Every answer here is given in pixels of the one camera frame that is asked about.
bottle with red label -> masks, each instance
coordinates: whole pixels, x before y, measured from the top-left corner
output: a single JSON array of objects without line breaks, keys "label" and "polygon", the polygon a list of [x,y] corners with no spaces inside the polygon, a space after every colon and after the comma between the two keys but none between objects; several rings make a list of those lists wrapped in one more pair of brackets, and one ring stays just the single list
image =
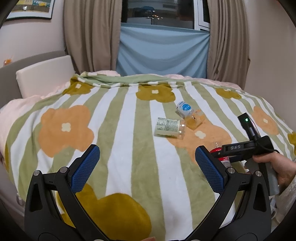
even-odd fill
[{"label": "bottle with red label", "polygon": [[[220,147],[220,145],[216,142],[215,143],[215,146],[216,148],[214,148],[213,150],[210,151],[210,153],[213,153],[213,152],[219,152],[222,150],[222,147]],[[226,168],[229,168],[231,167],[231,163],[229,161],[229,157],[228,156],[224,156],[224,157],[220,157],[218,158],[219,161],[222,162],[222,164],[226,167]]]}]

painting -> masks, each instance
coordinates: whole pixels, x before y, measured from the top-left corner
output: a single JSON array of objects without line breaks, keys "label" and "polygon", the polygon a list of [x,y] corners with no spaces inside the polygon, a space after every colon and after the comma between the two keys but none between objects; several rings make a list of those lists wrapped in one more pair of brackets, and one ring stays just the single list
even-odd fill
[{"label": "painting", "polygon": [[7,20],[18,18],[52,18],[54,0],[20,0]]}]

textured blue pad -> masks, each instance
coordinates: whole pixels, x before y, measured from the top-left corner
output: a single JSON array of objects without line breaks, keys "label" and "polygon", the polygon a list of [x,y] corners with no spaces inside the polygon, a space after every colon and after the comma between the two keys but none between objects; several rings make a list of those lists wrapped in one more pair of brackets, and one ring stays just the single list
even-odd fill
[{"label": "textured blue pad", "polygon": [[224,190],[223,177],[200,147],[195,150],[195,160],[213,191],[222,193]]},{"label": "textured blue pad", "polygon": [[71,190],[73,193],[82,191],[89,176],[95,168],[100,159],[100,149],[95,146],[90,153],[86,156],[84,161],[78,167],[77,171],[72,176]]}]

floral blanket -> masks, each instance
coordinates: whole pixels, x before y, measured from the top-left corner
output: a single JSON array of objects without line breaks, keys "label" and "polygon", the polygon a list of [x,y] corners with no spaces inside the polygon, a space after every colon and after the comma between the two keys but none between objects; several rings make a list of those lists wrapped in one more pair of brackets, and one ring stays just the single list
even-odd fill
[{"label": "floral blanket", "polygon": [[[158,117],[181,119],[175,112],[180,101],[202,110],[204,123],[187,128],[183,140],[154,136]],[[295,133],[263,98],[198,81],[83,73],[14,122],[6,141],[6,168],[25,199],[35,170],[56,172],[96,144],[100,160],[77,194],[96,224],[113,240],[182,240],[218,196],[194,151],[199,145],[211,150],[215,142],[247,141],[237,119],[244,112],[262,136],[270,136],[275,149],[295,159]],[[57,202],[72,225],[58,196]]]}]

headboard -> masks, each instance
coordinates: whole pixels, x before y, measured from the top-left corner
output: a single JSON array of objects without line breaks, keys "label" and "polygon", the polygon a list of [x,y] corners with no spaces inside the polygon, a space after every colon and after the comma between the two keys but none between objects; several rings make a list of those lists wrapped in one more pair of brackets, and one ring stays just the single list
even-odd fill
[{"label": "headboard", "polygon": [[41,61],[65,55],[64,51],[43,53],[18,60],[0,68],[0,108],[13,99],[22,98],[16,80],[16,71]]}]

